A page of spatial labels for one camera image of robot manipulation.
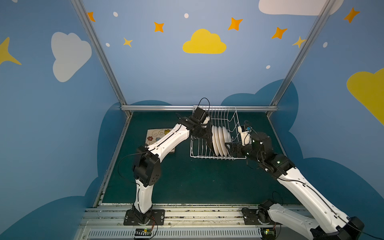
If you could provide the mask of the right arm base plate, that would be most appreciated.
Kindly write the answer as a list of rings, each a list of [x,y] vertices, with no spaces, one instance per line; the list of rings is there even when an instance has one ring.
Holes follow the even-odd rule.
[[[263,209],[242,208],[241,212],[245,225],[269,225],[271,223],[268,213]]]

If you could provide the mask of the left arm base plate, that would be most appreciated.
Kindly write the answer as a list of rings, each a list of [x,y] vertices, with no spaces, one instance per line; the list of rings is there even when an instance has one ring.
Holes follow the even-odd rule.
[[[152,210],[150,217],[138,217],[134,210],[126,211],[123,225],[124,226],[163,226],[165,221],[165,210]]]

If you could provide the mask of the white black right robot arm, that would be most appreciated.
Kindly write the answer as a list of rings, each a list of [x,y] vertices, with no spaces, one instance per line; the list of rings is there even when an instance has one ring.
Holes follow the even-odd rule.
[[[241,133],[240,142],[227,143],[231,155],[246,157],[289,190],[312,215],[312,219],[292,212],[275,201],[267,200],[258,208],[262,220],[270,219],[299,233],[308,240],[357,240],[364,229],[358,217],[349,217],[328,201],[302,175],[295,164],[277,154],[265,133]]]

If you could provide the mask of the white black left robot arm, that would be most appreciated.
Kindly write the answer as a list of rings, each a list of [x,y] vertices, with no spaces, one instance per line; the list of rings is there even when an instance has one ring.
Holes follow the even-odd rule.
[[[180,117],[174,128],[154,144],[138,148],[139,156],[133,163],[137,190],[132,209],[142,224],[152,216],[153,187],[162,175],[162,161],[171,150],[191,136],[206,140],[212,137],[210,114],[200,107],[191,116]]]

